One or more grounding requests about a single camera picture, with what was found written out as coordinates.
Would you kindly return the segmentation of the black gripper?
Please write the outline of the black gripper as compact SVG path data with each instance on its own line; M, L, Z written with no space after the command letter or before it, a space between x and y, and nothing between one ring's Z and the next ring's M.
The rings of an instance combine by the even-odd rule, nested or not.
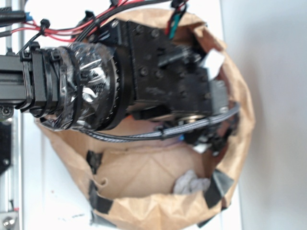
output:
M127 113L141 120L188 120L229 110L226 84L202 65L203 51L173 43L160 28L113 20L114 48Z

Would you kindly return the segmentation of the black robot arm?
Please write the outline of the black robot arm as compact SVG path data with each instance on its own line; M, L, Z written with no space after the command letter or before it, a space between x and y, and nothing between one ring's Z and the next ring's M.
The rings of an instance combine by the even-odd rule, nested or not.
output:
M226 113L225 84L202 54L159 28L112 20L91 43L28 50L0 58L0 117L31 113L53 130L115 128L137 120L187 121Z

